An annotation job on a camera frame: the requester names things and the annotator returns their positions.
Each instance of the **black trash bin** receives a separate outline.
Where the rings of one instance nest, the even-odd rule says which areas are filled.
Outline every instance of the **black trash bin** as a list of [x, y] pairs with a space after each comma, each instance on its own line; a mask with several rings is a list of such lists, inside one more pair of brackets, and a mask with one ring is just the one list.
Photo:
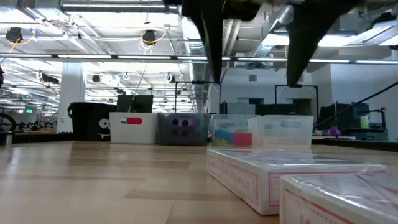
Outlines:
[[104, 103], [71, 103], [68, 107], [76, 141], [110, 141], [109, 113], [118, 106]]

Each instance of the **plastic storage container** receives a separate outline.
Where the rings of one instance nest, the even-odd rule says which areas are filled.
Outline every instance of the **plastic storage container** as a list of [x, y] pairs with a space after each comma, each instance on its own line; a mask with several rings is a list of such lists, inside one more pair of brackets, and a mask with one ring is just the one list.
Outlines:
[[111, 142], [155, 144], [157, 140], [157, 114], [110, 113]]
[[[279, 204], [284, 203], [283, 198], [280, 200], [280, 178], [285, 175], [378, 174], [387, 172], [387, 167], [382, 164], [366, 164], [360, 161], [282, 150], [209, 149], [207, 171], [261, 215], [276, 215], [279, 213]], [[328, 184], [331, 188], [340, 190], [341, 184], [334, 182]]]
[[259, 146], [261, 116], [212, 115], [210, 130], [215, 146]]
[[208, 114], [158, 113], [159, 144], [205, 146], [209, 128]]
[[262, 117], [263, 146], [311, 146], [313, 116]]
[[392, 174], [284, 176], [279, 223], [398, 223], [397, 179]]

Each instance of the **clear plastic bin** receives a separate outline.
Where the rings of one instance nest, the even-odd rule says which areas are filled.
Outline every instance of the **clear plastic bin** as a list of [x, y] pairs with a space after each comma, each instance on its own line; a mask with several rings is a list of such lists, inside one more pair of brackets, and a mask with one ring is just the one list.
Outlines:
[[259, 146], [261, 116], [216, 114], [211, 116], [210, 131], [215, 146]]
[[263, 116], [263, 146], [311, 146], [312, 129], [313, 116]]

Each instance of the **wooden floor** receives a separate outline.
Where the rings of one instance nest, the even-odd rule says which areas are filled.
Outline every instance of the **wooden floor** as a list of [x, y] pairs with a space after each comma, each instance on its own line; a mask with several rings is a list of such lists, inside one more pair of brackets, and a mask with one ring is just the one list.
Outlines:
[[[393, 152], [313, 146], [313, 152], [388, 164]], [[205, 147], [93, 142], [0, 148], [0, 219], [9, 223], [278, 223], [206, 173]]]

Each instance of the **cardboard box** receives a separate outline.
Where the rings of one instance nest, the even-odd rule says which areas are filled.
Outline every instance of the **cardboard box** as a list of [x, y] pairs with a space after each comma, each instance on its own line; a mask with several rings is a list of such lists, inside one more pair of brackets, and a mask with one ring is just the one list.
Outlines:
[[380, 164], [281, 150], [214, 150], [207, 152], [208, 173], [261, 215], [279, 213], [283, 175], [386, 172]]
[[280, 223], [398, 223], [398, 176], [282, 178]]

